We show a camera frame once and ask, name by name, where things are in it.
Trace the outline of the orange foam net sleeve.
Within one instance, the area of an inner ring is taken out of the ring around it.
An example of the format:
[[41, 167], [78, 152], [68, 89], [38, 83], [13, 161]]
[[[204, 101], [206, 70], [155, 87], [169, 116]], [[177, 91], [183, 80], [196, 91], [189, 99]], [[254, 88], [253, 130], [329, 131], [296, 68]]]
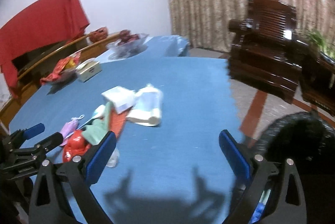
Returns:
[[123, 132], [125, 123], [127, 121], [127, 115], [129, 114], [131, 108], [126, 109], [124, 112], [118, 114], [116, 110], [112, 109], [110, 112], [109, 126], [110, 132], [113, 132], [118, 140]]

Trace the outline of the dark wooden side table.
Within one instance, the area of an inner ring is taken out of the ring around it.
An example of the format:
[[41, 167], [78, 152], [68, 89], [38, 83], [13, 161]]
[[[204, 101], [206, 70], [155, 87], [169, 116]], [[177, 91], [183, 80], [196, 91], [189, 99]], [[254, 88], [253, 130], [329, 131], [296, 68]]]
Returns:
[[334, 116], [334, 59], [320, 53], [303, 59], [299, 84], [302, 97]]

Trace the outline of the white blue plastic pouch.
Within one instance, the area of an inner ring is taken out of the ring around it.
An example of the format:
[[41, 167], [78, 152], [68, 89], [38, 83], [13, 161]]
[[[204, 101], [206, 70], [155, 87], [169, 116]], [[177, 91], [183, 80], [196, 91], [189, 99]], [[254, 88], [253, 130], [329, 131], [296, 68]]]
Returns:
[[158, 126], [162, 119], [163, 97], [163, 92], [151, 84], [139, 89], [127, 120], [143, 126]]

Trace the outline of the dark red apples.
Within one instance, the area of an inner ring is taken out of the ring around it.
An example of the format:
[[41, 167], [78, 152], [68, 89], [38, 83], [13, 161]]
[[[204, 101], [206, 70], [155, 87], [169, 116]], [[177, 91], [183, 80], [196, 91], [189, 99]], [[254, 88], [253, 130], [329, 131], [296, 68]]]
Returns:
[[120, 32], [119, 39], [120, 41], [117, 43], [117, 45], [123, 45], [135, 40], [139, 40], [140, 36], [139, 34], [131, 34], [130, 30], [125, 29]]

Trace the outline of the white tube bottle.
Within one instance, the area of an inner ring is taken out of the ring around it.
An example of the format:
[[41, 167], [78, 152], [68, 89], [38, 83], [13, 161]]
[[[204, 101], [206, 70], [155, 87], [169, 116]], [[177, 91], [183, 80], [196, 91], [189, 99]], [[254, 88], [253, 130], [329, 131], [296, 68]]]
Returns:
[[92, 117], [86, 121], [85, 123], [83, 123], [78, 129], [82, 129], [84, 128], [86, 125], [90, 125], [93, 120], [98, 119], [98, 118], [102, 118], [104, 116], [104, 111], [105, 111], [106, 106], [105, 105], [100, 105], [96, 108], [96, 110], [94, 110]]

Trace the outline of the white blue medicine box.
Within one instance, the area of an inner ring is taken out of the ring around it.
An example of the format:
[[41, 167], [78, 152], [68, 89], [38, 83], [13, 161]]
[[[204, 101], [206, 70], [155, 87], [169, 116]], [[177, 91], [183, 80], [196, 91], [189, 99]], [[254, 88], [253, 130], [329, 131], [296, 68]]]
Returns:
[[121, 86], [116, 86], [104, 91], [102, 96], [107, 102], [113, 104], [113, 108], [117, 114], [121, 114], [129, 108], [132, 108], [136, 101], [135, 91]]

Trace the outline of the wooden sideboard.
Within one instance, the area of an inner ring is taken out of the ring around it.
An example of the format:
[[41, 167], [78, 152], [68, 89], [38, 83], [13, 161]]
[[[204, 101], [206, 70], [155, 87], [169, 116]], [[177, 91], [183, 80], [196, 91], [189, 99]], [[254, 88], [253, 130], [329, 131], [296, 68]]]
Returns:
[[42, 53], [36, 58], [35, 63], [30, 63], [18, 73], [17, 97], [12, 97], [1, 107], [1, 123], [5, 129], [20, 108], [41, 87], [40, 79], [52, 72], [56, 63], [74, 53], [81, 54], [81, 60], [95, 58], [106, 51], [106, 45], [119, 39], [119, 32], [108, 34], [106, 38], [97, 42], [89, 43], [86, 34], [72, 42], [60, 42], [50, 50]]

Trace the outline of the tissue box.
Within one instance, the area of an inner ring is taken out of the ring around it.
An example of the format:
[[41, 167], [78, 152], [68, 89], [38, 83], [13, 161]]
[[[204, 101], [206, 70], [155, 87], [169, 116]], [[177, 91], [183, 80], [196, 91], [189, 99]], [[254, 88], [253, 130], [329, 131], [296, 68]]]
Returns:
[[95, 58], [90, 58], [77, 66], [76, 76], [80, 82], [86, 82], [101, 72], [101, 70], [100, 62], [96, 61]]

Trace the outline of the blue plastic bag scrap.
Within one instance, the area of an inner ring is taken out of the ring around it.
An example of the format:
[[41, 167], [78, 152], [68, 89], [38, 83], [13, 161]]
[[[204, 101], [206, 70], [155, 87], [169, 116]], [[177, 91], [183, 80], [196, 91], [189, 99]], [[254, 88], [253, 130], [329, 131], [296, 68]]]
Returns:
[[262, 217], [264, 209], [265, 209], [265, 205], [262, 202], [259, 202], [257, 207], [255, 208], [253, 215], [251, 216], [249, 224], [258, 222]]

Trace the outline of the red ornament on sideboard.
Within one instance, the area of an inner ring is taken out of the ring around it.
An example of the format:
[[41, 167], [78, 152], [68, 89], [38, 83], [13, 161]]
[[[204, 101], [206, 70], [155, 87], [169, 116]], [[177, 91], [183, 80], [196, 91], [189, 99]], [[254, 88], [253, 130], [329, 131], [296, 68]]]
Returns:
[[96, 43], [98, 41], [104, 40], [108, 37], [108, 28], [106, 26], [101, 27], [95, 31], [90, 32], [89, 40], [92, 43]]

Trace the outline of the red plastic bag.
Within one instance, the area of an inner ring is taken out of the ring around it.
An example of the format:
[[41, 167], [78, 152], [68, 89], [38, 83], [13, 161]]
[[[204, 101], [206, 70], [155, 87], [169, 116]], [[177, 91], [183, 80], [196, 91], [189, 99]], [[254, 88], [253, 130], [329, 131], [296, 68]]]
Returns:
[[78, 129], [68, 139], [68, 143], [63, 148], [62, 162], [69, 162], [77, 155], [83, 156], [90, 148], [91, 144], [82, 135], [82, 130]]

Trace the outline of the red cloth cover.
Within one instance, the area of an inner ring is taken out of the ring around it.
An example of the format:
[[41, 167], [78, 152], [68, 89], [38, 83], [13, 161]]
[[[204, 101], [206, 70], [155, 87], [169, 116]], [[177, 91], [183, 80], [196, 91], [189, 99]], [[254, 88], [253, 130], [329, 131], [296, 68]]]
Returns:
[[35, 49], [84, 35], [89, 25], [80, 0], [38, 0], [1, 27], [1, 72], [11, 95], [18, 97], [13, 60]]

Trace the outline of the glass snack dish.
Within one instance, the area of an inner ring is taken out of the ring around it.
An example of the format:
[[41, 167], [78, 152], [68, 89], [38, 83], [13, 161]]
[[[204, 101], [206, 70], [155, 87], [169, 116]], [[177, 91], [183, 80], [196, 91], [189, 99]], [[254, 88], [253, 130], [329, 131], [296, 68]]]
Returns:
[[70, 80], [73, 80], [76, 78], [76, 69], [68, 69], [65, 71], [62, 71], [59, 78], [50, 82], [46, 82], [46, 85], [60, 85], [68, 83]]

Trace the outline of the green potted plant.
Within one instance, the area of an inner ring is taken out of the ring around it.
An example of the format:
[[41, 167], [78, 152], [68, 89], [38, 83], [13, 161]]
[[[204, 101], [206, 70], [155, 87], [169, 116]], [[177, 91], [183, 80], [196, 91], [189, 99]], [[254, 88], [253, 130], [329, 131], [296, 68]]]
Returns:
[[328, 42], [328, 40], [320, 33], [317, 29], [307, 29], [305, 35], [309, 42], [316, 45], [318, 50], [325, 54], [327, 57], [334, 59], [334, 44]]

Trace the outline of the glass fruit bowl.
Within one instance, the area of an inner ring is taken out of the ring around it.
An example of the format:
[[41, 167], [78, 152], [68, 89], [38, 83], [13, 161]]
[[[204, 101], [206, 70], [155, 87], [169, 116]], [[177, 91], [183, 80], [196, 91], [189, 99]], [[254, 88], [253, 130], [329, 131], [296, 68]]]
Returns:
[[137, 34], [138, 39], [131, 38], [127, 42], [118, 39], [116, 42], [107, 44], [107, 50], [110, 50], [108, 60], [122, 60], [129, 57], [136, 56], [147, 49], [146, 41], [149, 37], [148, 34]]

